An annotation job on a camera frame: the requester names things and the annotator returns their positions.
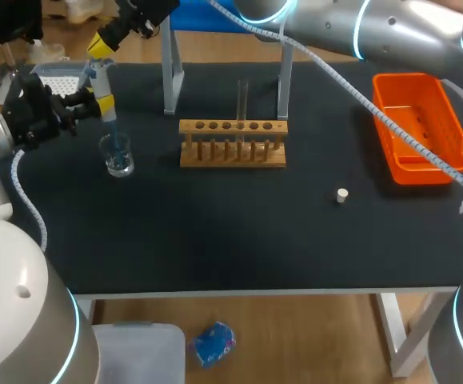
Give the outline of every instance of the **test tube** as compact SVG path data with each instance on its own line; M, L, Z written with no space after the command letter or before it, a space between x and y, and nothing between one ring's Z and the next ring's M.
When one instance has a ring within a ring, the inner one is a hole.
M243 124L247 115L247 94L249 93L249 82L247 80L240 80L238 82L238 98L237 98L237 126ZM244 142L244 135L238 134L236 142L242 140Z

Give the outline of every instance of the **test tube rack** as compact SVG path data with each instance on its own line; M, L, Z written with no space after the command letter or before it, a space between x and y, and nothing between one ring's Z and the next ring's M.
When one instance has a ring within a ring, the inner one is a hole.
M286 121L180 120L182 143L180 166L189 168L284 168L288 134ZM204 142L198 136L214 136ZM223 135L233 139L217 141Z

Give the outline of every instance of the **floor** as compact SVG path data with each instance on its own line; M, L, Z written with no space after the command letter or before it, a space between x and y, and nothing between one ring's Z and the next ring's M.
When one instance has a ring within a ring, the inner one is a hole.
M84 59L97 26L47 21L46 40L64 44L72 59ZM179 42L186 62L268 62L278 61L281 53L277 45L249 35L181 33ZM23 42L14 43L13 49L18 57L26 53ZM328 61L350 60L318 52ZM159 62L160 39L144 42L129 36L114 59ZM423 297L398 296L406 321ZM390 377L377 304L370 295L116 300L99 302L95 317L99 323L172 323L183 329L187 340L216 320L234 329L237 347L211 370L187 358L188 384L430 383L426 363L407 380Z

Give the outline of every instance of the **orange plastic tray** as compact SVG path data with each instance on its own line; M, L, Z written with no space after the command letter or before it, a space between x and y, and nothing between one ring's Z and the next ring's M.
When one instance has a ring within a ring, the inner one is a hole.
M373 102L423 146L463 172L463 130L439 80L427 74L378 74L373 78ZM378 118L375 125L395 182L452 181Z

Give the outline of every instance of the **white cable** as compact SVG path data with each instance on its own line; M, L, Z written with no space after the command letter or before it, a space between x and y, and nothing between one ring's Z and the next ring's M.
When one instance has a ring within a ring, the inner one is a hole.
M23 203L30 210L32 216L34 216L36 222L38 223L39 230L41 231L41 250L44 253L46 251L46 245L48 244L48 232L46 230L45 221L42 219L41 214L34 206L34 204L32 204L32 201L26 195L25 191L22 188L22 184L18 179L18 165L24 154L25 152L23 152L23 150L19 150L14 156L13 162L10 166L10 178L13 181L13 185L16 189L16 192L18 193L18 196L21 200L23 200Z
M340 86L345 88L347 92L349 92L352 96L354 96L371 114L376 116L383 122L391 131L393 131L399 138L401 138L404 142L406 142L409 146L414 148L419 154L421 154L425 159L427 159L430 163L434 164L437 168L442 170L445 174L450 176L453 180L458 182L460 185L463 186L463 174L455 170L452 166L448 163L442 161L438 156L436 156L433 152L426 149L422 144L420 144L413 136L405 132L397 123L387 117L381 110L375 106L368 98L366 98L361 92L356 90L352 84L350 84L345 78L343 78L332 66L324 62L321 58L318 57L315 53L311 52L305 46L303 46L300 42L293 40L287 36L281 36L280 34L276 34L275 32L270 32L268 30L262 30L261 28L257 28L256 26L251 26L247 24L231 12L229 12L226 8L221 6L215 0L207 0L210 5L218 10L220 13L224 14L229 20L238 24L242 28L252 32L253 34L260 34L261 36L265 36L267 38L271 38L273 40L278 40L280 42L284 42L294 46L298 50L304 52L305 54L309 55L314 62L316 62L331 78L333 78Z

